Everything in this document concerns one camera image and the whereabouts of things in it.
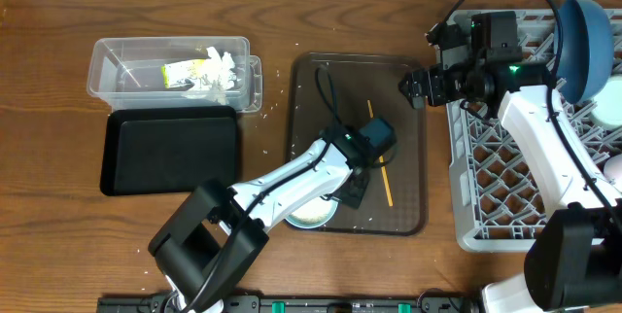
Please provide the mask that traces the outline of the wooden chopstick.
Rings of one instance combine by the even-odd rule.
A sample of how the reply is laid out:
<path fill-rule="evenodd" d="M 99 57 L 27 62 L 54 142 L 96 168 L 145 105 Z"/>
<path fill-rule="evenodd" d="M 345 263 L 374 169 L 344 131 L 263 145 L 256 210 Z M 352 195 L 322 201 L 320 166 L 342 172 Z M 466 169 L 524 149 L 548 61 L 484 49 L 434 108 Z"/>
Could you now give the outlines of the wooden chopstick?
<path fill-rule="evenodd" d="M 369 99 L 367 99 L 366 103 L 367 103 L 369 117 L 371 119 L 373 119 L 374 118 L 374 113 L 373 113 L 373 108 L 372 108 L 372 105 L 371 105 L 371 101 Z M 385 162 L 384 157 L 380 156 L 379 157 L 379 163 L 381 164 L 380 169 L 381 169 L 381 174 L 382 174 L 382 179 L 383 179 L 383 184 L 384 184 L 384 188 L 385 188 L 385 194 L 386 194 L 388 206 L 389 207 L 393 207 L 394 206 L 394 201 L 393 201 L 391 187 L 390 187 L 390 183 L 389 183 L 389 179 L 388 179 L 387 169 L 386 169 L 386 166 L 383 164 L 384 162 Z"/>

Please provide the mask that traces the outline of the light blue rice bowl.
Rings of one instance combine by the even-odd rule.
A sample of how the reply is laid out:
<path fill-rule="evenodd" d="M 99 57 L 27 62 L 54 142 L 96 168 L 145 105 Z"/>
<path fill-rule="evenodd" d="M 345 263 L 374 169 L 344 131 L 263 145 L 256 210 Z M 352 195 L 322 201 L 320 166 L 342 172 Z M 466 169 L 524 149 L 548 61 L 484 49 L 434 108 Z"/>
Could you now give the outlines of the light blue rice bowl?
<path fill-rule="evenodd" d="M 311 229 L 323 226 L 336 213 L 338 202 L 317 197 L 292 212 L 286 221 L 295 227 Z"/>

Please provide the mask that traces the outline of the white napkin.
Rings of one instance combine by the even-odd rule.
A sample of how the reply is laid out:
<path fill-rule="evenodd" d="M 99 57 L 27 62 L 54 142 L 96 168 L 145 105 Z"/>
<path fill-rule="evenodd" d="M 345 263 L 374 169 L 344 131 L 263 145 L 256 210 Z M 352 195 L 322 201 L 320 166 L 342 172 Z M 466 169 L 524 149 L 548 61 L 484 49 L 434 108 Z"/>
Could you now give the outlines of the white napkin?
<path fill-rule="evenodd" d="M 185 61 L 182 68 L 187 72 L 185 80 L 190 90 L 225 91 L 237 85 L 235 62 L 229 52 L 220 54 L 214 47 L 206 49 L 205 59 Z"/>

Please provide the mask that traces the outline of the dark blue plate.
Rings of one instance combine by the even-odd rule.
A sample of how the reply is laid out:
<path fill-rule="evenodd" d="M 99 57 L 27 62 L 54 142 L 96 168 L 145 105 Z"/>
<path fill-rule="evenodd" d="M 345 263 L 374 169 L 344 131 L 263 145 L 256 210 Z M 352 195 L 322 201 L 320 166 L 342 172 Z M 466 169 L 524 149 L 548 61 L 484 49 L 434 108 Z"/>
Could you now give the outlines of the dark blue plate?
<path fill-rule="evenodd" d="M 579 104 L 598 94 L 611 76 L 613 31 L 605 9 L 593 0 L 566 0 L 559 14 L 563 46 L 557 76 L 566 80 L 560 92 Z"/>

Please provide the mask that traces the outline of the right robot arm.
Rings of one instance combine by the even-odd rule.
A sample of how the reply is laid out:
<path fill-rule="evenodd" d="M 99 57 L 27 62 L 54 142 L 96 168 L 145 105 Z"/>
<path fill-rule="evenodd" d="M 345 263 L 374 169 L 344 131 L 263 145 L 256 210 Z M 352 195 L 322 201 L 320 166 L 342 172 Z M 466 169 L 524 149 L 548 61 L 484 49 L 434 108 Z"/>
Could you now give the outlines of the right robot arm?
<path fill-rule="evenodd" d="M 621 194 L 574 132 L 557 78 L 543 62 L 525 62 L 515 20 L 478 15 L 464 34 L 441 23 L 427 35 L 440 63 L 399 83 L 412 107 L 486 105 L 522 153 L 548 221 L 522 273 L 487 285 L 483 312 L 552 312 L 621 300 Z"/>

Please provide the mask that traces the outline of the mint green bowl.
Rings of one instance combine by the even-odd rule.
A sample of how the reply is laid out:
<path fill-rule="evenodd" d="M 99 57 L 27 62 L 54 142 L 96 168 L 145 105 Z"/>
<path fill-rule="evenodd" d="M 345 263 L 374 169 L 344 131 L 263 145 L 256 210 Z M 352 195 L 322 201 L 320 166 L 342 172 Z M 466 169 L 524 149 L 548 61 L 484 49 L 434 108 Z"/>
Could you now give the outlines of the mint green bowl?
<path fill-rule="evenodd" d="M 621 76 L 611 76 L 604 88 L 593 97 L 596 107 L 589 117 L 594 124 L 607 130 L 621 126 L 621 86 Z"/>

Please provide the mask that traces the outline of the yellow green snack wrapper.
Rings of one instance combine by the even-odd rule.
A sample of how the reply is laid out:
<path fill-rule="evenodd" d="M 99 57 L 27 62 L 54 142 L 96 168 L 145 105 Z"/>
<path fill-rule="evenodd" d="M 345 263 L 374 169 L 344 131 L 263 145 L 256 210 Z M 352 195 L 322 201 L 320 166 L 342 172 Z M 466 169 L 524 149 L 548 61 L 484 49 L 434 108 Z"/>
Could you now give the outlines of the yellow green snack wrapper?
<path fill-rule="evenodd" d="M 164 87 L 197 87 L 201 84 L 205 59 L 184 60 L 163 65 L 160 70 Z"/>

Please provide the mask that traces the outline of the pink white cup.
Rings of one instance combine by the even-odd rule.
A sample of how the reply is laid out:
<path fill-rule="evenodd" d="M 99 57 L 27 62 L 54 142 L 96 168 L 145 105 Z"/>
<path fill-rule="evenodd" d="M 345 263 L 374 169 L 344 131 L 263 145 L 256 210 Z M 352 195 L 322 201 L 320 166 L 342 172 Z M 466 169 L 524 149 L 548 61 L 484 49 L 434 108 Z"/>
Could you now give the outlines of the pink white cup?
<path fill-rule="evenodd" d="M 622 191 L 622 155 L 609 158 L 603 169 L 604 176 L 618 191 Z"/>

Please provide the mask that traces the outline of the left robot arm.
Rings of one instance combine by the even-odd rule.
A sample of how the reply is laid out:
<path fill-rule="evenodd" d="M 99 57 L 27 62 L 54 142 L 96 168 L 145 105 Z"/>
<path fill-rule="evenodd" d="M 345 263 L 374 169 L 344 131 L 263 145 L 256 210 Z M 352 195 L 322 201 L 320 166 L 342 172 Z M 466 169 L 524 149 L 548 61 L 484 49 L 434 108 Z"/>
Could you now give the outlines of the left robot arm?
<path fill-rule="evenodd" d="M 305 204 L 341 190 L 377 159 L 372 128 L 338 124 L 272 172 L 229 187 L 200 184 L 149 244 L 184 312 L 205 312 L 244 276 L 268 233 Z"/>

